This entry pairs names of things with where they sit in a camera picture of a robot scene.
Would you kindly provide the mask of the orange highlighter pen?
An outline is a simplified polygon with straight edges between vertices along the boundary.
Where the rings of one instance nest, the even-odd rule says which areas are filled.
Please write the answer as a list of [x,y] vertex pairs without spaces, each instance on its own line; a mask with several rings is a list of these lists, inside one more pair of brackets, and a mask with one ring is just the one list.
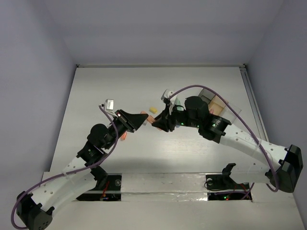
[[148,115],[148,117],[146,118],[147,124],[152,124],[152,123],[155,122],[154,117],[152,117],[151,115],[149,115],[149,114],[146,113],[145,111],[141,111],[140,114]]

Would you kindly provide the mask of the orange highlighter cap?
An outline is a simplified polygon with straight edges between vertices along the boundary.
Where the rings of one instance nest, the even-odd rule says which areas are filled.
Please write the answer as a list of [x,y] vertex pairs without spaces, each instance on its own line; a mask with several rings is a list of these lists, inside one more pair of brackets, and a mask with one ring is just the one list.
[[121,141],[124,141],[127,137],[127,133],[125,132],[121,137],[120,137],[120,140]]

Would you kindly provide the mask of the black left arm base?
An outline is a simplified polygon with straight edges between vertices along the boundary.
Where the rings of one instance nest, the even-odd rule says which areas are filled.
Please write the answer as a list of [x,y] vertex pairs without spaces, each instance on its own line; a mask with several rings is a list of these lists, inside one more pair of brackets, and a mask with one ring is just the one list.
[[76,198],[78,201],[121,201],[121,174],[108,174],[100,166],[91,169],[96,185]]

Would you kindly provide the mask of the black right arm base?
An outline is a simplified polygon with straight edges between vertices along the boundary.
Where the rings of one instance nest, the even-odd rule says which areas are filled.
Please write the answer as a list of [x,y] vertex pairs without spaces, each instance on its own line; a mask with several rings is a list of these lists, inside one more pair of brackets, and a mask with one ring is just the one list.
[[204,188],[208,191],[209,201],[252,201],[249,184],[238,184],[230,177],[235,166],[235,163],[229,163],[221,173],[206,175]]

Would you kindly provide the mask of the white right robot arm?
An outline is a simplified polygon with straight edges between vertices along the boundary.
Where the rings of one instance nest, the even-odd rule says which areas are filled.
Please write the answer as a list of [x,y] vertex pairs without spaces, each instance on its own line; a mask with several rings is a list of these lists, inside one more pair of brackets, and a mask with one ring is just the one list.
[[153,127],[172,132],[177,126],[197,128],[206,140],[234,148],[253,158],[240,167],[229,163],[221,173],[221,183],[231,188],[237,183],[270,183],[280,191],[293,193],[303,169],[301,149],[296,145],[283,147],[252,137],[223,117],[211,114],[208,104],[198,96],[175,103],[176,97],[162,96],[165,109],[156,117]]

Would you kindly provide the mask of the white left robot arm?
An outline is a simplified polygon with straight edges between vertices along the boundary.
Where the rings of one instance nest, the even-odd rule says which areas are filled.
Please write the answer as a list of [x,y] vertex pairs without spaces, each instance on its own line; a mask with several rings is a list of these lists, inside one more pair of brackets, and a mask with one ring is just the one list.
[[135,132],[148,118],[148,114],[129,114],[123,110],[101,111],[110,124],[94,125],[84,147],[60,174],[42,180],[17,196],[11,213],[11,223],[16,229],[20,227],[14,222],[15,215],[24,223],[24,230],[44,230],[64,204],[88,190],[103,188],[108,174],[101,163],[111,155],[125,132]]

